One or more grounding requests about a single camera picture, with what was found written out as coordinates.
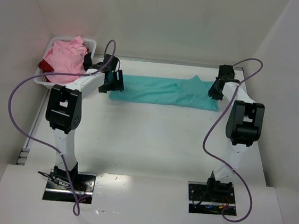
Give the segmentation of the teal t shirt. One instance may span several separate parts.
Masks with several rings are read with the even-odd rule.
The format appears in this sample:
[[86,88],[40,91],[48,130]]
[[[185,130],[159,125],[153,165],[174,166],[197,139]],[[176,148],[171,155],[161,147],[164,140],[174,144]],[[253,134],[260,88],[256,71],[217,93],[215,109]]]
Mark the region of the teal t shirt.
[[124,75],[124,90],[110,92],[109,99],[130,103],[190,107],[218,112],[218,102],[208,96],[211,81]]

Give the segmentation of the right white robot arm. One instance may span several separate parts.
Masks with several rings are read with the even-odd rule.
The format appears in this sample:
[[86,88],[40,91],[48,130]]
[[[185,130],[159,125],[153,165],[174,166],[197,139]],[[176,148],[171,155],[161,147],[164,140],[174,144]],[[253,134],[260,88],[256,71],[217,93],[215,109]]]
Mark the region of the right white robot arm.
[[[219,101],[226,98],[229,102],[227,108],[206,134],[203,142],[204,152],[222,162],[222,166],[213,171],[207,180],[203,198],[207,198],[211,202],[230,195],[235,169],[238,168],[244,153],[261,136],[265,107],[262,103],[257,103],[251,99],[240,84],[240,81],[235,79],[233,67],[227,64],[221,65],[218,76],[207,93],[213,100]],[[230,113],[226,123],[225,135],[230,144],[226,157],[221,159],[211,154],[206,149],[205,143],[214,127],[228,110]]]

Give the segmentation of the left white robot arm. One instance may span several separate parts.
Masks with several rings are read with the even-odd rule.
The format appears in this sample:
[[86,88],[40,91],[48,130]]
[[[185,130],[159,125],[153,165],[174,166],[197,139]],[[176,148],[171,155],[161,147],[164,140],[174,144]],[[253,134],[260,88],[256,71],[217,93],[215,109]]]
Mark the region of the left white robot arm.
[[51,89],[45,117],[53,130],[57,149],[55,166],[49,175],[54,181],[79,180],[74,137],[82,119],[82,100],[96,90],[105,94],[124,90],[120,60],[115,56],[105,54],[102,62],[89,66],[87,74]]

